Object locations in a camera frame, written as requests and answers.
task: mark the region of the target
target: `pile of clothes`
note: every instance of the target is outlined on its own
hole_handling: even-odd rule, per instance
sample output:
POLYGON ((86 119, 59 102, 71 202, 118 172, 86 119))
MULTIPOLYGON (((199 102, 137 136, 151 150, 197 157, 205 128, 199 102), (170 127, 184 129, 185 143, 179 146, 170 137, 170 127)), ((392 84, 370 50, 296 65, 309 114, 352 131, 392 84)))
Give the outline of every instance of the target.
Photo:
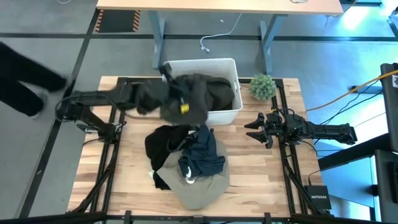
POLYGON ((226 148, 204 124, 161 126, 145 147, 156 188, 172 190, 186 209, 207 206, 229 186, 226 148))

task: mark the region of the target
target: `black metal frame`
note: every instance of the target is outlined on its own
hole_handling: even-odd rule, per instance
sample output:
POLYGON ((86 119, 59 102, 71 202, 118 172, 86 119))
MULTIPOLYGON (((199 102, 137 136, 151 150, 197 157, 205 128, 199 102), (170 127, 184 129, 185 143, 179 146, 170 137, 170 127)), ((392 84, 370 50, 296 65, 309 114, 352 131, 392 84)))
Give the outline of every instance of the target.
MULTIPOLYGON (((143 81, 145 78, 118 78, 118 84, 124 82, 139 82, 143 81)), ((251 79, 239 79, 241 83, 249 83, 251 79)), ((277 87, 280 92, 280 98, 282 101, 282 108, 286 109, 287 107, 287 100, 285 96, 284 90, 284 83, 282 79, 274 79, 277 87)), ((274 108, 278 108, 277 98, 276 96, 272 98, 272 106, 274 108)), ((111 114, 109 117, 109 122, 113 123, 116 117, 116 108, 112 107, 111 114)), ((120 112, 119 116, 119 123, 124 122, 125 113, 122 111, 120 112)), ((19 218, 19 219, 11 219, 11 220, 0 220, 0 224, 22 224, 22 223, 29 223, 29 224, 49 224, 49 223, 90 223, 90 222, 100 222, 106 223, 107 220, 124 220, 124 224, 131 224, 134 220, 153 220, 153 221, 186 221, 192 222, 194 224, 200 223, 209 223, 209 222, 261 222, 263 224, 271 224, 272 222, 282 222, 282 223, 308 223, 308 224, 315 224, 315 223, 374 223, 364 220, 352 220, 347 218, 335 218, 330 215, 322 214, 320 215, 317 212, 317 209, 311 202, 310 197, 306 194, 305 189, 302 187, 302 180, 300 175, 300 167, 299 162, 297 159, 297 152, 296 148, 293 144, 290 144, 290 151, 292 153, 292 165, 294 170, 289 165, 289 161, 287 159, 285 147, 286 145, 281 144, 282 140, 279 140, 279 149, 281 155, 281 162, 282 168, 284 171, 284 180, 287 192, 287 201, 289 206, 289 211, 291 217, 285 218, 272 218, 270 213, 264 213, 263 217, 204 217, 204 216, 151 216, 151 215, 132 215, 132 212, 127 210, 124 215, 107 215, 106 212, 108 211, 109 200, 111 196, 111 187, 113 184, 113 177, 114 171, 116 167, 116 161, 118 158, 119 152, 119 145, 120 145, 120 136, 117 138, 117 141, 114 143, 114 149, 111 156, 111 160, 106 166, 106 158, 109 151, 109 144, 104 144, 103 152, 101 155, 101 160, 98 166, 98 173, 96 178, 96 185, 88 194, 87 198, 82 201, 80 206, 72 212, 68 212, 63 215, 51 215, 51 216, 44 216, 44 217, 31 217, 31 218, 19 218), (104 193, 104 202, 102 204, 102 209, 100 212, 96 211, 97 204, 98 204, 98 197, 99 197, 99 189, 105 182, 106 183, 106 190, 104 193), (297 187, 300 208, 302 213, 295 212, 295 204, 293 198, 293 191, 291 182, 297 187), (88 208, 89 204, 91 204, 90 212, 85 212, 88 208), (310 207, 312 214, 308 214, 307 206, 310 207)))

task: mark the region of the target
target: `white plastic bin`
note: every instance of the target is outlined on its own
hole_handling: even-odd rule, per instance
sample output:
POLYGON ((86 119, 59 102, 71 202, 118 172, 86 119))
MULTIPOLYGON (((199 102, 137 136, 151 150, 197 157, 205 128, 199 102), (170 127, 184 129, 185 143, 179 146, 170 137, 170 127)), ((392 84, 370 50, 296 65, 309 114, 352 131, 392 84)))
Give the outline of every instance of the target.
POLYGON ((168 62, 172 68, 171 76, 191 75, 194 73, 222 77, 229 80, 235 94, 232 109, 226 111, 209 111, 207 125, 231 124, 243 108, 241 90, 235 60, 231 58, 176 60, 168 62))

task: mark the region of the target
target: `yellow tag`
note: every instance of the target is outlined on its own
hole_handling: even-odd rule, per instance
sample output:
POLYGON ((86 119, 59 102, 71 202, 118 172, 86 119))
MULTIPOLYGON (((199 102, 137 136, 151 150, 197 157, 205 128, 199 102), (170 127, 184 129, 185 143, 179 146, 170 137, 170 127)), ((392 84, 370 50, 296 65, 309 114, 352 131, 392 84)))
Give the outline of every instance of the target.
POLYGON ((181 105, 180 109, 181 109, 181 114, 185 114, 186 112, 189 111, 189 105, 183 104, 183 105, 181 105))

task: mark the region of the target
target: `desk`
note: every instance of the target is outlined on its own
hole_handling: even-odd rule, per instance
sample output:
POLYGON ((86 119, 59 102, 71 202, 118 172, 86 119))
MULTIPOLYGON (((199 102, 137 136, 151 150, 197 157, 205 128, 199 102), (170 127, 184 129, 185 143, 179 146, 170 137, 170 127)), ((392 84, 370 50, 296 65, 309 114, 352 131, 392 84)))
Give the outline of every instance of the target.
MULTIPOLYGON (((102 77, 99 89, 112 89, 117 81, 117 77, 102 77)), ((285 78, 283 85, 289 108, 306 117, 299 80, 285 78)), ((216 138, 226 145, 230 169, 230 186, 219 199, 202 210, 189 211, 180 205, 171 191, 156 189, 149 176, 151 166, 144 139, 166 122, 126 117, 127 124, 122 131, 107 213, 124 215, 125 210, 130 210, 134 215, 149 216, 264 217, 264 213, 269 212, 272 217, 290 217, 278 142, 275 139, 273 148, 266 149, 263 144, 246 136, 245 132, 252 130, 243 127, 254 121, 258 112, 268 112, 271 100, 255 100, 249 95, 248 84, 242 84, 241 93, 243 109, 233 123, 212 126, 216 138)), ((105 121, 109 119, 110 110, 108 106, 93 109, 105 121)), ((95 134, 88 134, 86 141, 95 138, 95 134)), ((306 144, 296 148, 302 179, 306 183, 308 175, 319 169, 317 157, 306 144)), ((68 210, 76 208, 94 186, 102 150, 101 142, 93 142, 83 148, 68 210)), ((322 184, 319 172, 313 174, 311 180, 314 184, 322 184)), ((300 212, 299 196, 294 186, 292 193, 295 211, 300 212)), ((103 199, 102 190, 99 193, 99 205, 103 199)))
POLYGON ((308 0, 305 3, 292 3, 290 0, 98 0, 98 9, 148 10, 155 39, 152 67, 157 69, 161 63, 165 20, 157 11, 215 11, 273 14, 268 25, 260 21, 262 55, 265 73, 272 71, 271 43, 282 21, 288 14, 338 15, 343 13, 340 0, 308 0))

